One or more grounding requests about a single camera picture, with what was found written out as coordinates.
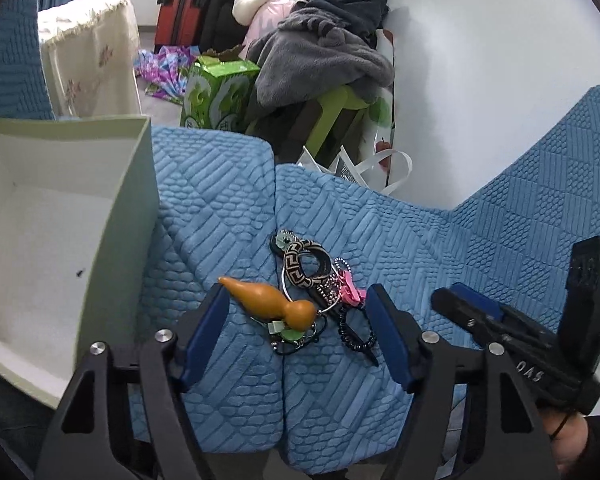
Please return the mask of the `right hand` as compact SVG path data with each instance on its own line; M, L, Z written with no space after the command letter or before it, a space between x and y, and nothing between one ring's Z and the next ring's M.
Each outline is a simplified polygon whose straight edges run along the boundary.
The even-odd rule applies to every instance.
M563 477L577 463L588 442L588 424L579 413L563 413L548 408L540 413L550 436L553 456Z

